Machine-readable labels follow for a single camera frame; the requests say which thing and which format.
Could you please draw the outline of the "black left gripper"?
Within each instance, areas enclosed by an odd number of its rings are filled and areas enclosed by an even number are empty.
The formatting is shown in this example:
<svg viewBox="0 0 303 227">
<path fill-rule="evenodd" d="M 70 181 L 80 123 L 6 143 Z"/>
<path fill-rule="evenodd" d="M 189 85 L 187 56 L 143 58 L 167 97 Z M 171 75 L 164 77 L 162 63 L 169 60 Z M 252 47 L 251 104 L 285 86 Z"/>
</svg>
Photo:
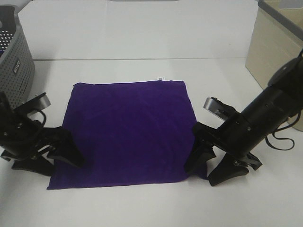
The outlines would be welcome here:
<svg viewBox="0 0 303 227">
<path fill-rule="evenodd" d="M 71 133 L 63 127 L 45 128 L 43 121 L 31 120 L 10 108 L 0 109 L 0 145 L 8 152 L 6 159 L 13 159 L 13 170 L 23 170 L 44 176 L 52 176 L 54 165 L 42 157 L 60 160 L 75 167 L 82 167 L 85 158 L 73 141 Z"/>
</svg>

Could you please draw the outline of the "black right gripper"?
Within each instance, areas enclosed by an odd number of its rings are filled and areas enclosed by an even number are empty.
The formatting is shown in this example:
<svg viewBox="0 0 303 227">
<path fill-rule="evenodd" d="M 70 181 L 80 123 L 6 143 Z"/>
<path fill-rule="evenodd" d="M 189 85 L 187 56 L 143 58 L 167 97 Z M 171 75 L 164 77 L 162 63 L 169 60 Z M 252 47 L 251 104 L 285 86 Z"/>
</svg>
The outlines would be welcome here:
<svg viewBox="0 0 303 227">
<path fill-rule="evenodd" d="M 251 154 L 262 141 L 262 133 L 240 113 L 230 117 L 217 129 L 197 122 L 193 127 L 193 133 L 197 141 L 194 142 L 184 164 L 187 175 L 207 178 L 207 161 L 216 157 L 214 146 L 226 154 L 208 176 L 211 186 L 248 174 L 247 166 L 238 161 L 250 165 L 254 170 L 262 166 L 261 161 Z"/>
</svg>

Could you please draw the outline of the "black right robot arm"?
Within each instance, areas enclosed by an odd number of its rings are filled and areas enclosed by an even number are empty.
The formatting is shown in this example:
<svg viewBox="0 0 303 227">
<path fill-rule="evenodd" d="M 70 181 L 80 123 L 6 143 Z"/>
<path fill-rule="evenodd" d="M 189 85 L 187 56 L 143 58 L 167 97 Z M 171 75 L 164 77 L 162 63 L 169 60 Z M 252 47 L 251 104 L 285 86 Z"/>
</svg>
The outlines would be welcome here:
<svg viewBox="0 0 303 227">
<path fill-rule="evenodd" d="M 200 175 L 208 160 L 215 158 L 213 148 L 225 152 L 218 166 L 208 175 L 212 186 L 257 170 L 261 161 L 252 150 L 268 135 L 284 130 L 284 122 L 301 118 L 303 108 L 303 56 L 299 54 L 283 65 L 269 80 L 267 87 L 241 112 L 214 97 L 206 99 L 204 108 L 223 120 L 218 128 L 197 122 L 195 137 L 184 170 Z"/>
</svg>

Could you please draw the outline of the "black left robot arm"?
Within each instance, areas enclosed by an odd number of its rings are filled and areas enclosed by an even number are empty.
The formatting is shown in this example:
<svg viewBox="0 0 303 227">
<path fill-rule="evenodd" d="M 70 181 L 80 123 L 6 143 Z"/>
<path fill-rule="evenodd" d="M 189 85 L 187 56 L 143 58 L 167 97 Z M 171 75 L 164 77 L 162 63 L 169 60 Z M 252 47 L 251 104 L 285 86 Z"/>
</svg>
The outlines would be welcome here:
<svg viewBox="0 0 303 227">
<path fill-rule="evenodd" d="M 85 158 L 73 141 L 69 130 L 62 126 L 45 126 L 43 109 L 50 105 L 46 93 L 12 108 L 4 92 L 0 94 L 1 158 L 13 161 L 13 170 L 52 176 L 55 166 L 49 159 L 60 160 L 81 168 Z"/>
</svg>

